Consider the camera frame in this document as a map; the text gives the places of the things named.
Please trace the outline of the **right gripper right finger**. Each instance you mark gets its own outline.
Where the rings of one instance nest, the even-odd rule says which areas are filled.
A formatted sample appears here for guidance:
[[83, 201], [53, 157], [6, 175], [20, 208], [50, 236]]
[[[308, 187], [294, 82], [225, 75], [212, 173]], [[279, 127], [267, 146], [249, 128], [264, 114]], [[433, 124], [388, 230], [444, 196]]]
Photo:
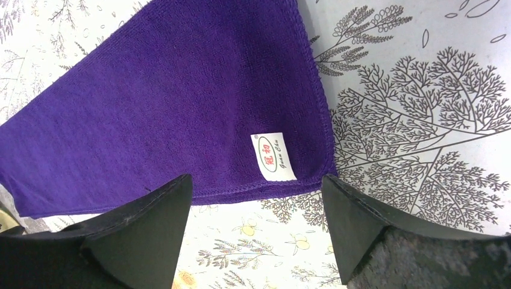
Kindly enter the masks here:
[[333, 175], [322, 198], [348, 288], [509, 288], [510, 237], [449, 228], [363, 194]]

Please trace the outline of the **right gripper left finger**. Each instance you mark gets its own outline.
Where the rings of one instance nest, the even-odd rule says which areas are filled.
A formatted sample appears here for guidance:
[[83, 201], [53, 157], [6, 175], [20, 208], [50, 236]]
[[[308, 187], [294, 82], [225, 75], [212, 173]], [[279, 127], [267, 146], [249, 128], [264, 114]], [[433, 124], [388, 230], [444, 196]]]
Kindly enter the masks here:
[[2, 288], [171, 288], [193, 184], [153, 192], [58, 232], [1, 234]]

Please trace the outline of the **purple towel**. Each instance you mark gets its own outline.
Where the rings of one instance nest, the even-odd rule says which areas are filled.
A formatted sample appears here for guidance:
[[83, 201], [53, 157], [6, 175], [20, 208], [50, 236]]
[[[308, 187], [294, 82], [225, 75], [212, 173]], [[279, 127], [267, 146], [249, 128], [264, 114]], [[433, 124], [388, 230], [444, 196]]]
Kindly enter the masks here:
[[1, 184], [32, 218], [182, 174], [228, 204], [316, 191], [333, 154], [296, 1], [151, 1], [1, 125]]

